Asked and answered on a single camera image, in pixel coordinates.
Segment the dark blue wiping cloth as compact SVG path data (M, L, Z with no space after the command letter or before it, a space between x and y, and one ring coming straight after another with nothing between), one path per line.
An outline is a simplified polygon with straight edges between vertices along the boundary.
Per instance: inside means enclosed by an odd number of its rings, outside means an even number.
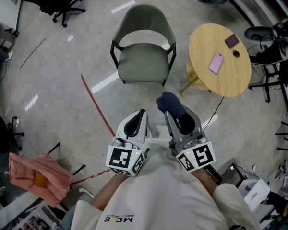
M161 112L169 111L175 119L181 118L186 113L178 97L171 92L163 92L156 103Z

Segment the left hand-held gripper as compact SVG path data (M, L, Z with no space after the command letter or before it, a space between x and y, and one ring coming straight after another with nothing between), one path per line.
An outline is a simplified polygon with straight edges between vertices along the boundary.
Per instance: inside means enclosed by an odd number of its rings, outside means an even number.
M117 174L136 176L150 151L144 144L147 134L147 111L140 109L124 118L108 146L106 166Z

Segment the black power box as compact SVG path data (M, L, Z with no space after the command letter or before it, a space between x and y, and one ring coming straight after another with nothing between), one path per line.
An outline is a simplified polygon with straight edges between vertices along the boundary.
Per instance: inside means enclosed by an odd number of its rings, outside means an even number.
M221 183L233 184L235 186L239 186L240 183L245 179L244 170L242 167L237 166L232 163L229 165L223 173L221 173Z

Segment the dark purple phone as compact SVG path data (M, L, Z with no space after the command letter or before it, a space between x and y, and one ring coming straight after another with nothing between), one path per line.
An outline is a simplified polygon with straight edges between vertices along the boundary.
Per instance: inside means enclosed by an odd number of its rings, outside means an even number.
M232 49L235 45L239 43L239 39L233 34L225 40L225 44L229 49Z

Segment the person's left forearm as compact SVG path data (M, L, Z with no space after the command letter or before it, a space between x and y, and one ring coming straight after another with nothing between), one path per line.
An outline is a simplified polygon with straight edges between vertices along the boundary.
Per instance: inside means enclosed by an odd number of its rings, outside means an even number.
M126 175L115 174L109 182L94 196L91 205L103 211L118 187L129 178Z

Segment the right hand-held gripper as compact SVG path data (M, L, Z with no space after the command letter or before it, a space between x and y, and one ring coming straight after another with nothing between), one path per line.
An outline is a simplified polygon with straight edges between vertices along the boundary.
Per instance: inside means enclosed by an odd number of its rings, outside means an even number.
M215 162L216 158L212 142L202 132L199 117L190 108L183 107L186 111L183 115L183 133L171 112L165 111L168 132L172 137L169 148L183 168L193 172Z

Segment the black tripod stand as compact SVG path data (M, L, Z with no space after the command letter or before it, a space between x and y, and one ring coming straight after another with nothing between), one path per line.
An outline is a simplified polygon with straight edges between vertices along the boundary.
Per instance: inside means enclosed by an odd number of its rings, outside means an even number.
M270 102L270 87L288 85L288 41L275 40L265 51L249 56L252 64L264 68L265 82L251 84L249 89L263 87L266 92L266 102Z

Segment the white cardboard box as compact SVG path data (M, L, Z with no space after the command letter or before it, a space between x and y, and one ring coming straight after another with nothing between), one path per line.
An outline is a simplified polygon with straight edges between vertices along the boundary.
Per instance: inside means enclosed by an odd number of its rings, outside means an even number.
M267 199L271 188L262 179L248 178L241 182L238 190L251 212L253 212L262 201Z

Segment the pink jacket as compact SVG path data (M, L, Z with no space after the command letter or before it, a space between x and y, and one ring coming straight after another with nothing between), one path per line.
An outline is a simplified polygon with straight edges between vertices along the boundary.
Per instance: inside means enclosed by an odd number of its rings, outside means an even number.
M36 186L36 173L46 178L46 185ZM70 189L73 175L61 167L49 154L42 154L28 159L14 153L9 153L10 182L45 200L55 207L61 202Z

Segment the pink smartphone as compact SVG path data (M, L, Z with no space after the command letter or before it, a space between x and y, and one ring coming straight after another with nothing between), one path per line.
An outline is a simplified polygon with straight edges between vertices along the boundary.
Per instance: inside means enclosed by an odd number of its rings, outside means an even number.
M209 65L209 70L213 72L214 74L217 74L223 63L223 60L224 60L224 57L220 53L216 52Z

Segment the person's right forearm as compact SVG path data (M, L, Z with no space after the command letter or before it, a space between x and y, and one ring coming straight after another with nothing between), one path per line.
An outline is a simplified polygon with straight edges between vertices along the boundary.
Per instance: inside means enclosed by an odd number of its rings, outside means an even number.
M191 172L191 174L202 183L208 193L212 196L217 188L217 184L209 177L206 171L204 169L198 169Z

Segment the grey green armchair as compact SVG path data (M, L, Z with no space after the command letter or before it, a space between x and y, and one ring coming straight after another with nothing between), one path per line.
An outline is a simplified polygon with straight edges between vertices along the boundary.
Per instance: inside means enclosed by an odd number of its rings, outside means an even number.
M137 31L153 31L168 40L169 49L136 43L121 47L121 40ZM176 38L164 13L152 4L137 4L126 12L110 48L110 55L123 83L160 82L165 85L176 58Z

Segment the person's cream shirt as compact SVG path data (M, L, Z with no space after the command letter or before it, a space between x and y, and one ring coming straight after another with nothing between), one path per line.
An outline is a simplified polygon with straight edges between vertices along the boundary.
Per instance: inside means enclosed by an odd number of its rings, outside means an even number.
M79 200L71 230L259 230L236 186L217 185L210 195L170 151L150 151L101 211Z

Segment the black folding rack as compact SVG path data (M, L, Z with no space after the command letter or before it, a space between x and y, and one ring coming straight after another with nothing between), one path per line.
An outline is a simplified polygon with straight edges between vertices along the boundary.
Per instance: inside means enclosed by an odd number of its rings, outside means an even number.
M55 149L57 149L58 147L60 147L60 142L58 142L51 150L48 151L48 154L51 154ZM75 176L76 174L78 174L82 169L84 169L86 167L86 164L83 164L81 167L78 168L78 170L76 170L73 173L73 176Z

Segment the round wooden side table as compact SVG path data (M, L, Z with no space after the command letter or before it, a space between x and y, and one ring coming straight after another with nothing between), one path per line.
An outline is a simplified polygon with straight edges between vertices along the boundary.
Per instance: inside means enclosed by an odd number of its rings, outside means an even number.
M228 28L215 23L198 26L190 37L189 62L187 64L188 84L180 91L182 94L189 87L208 90L222 97L236 97L248 87L251 79L251 62L246 47L239 43L232 49L225 40L235 35ZM236 50L239 57L233 55ZM217 74L209 70L209 65L215 55L220 53L223 63Z

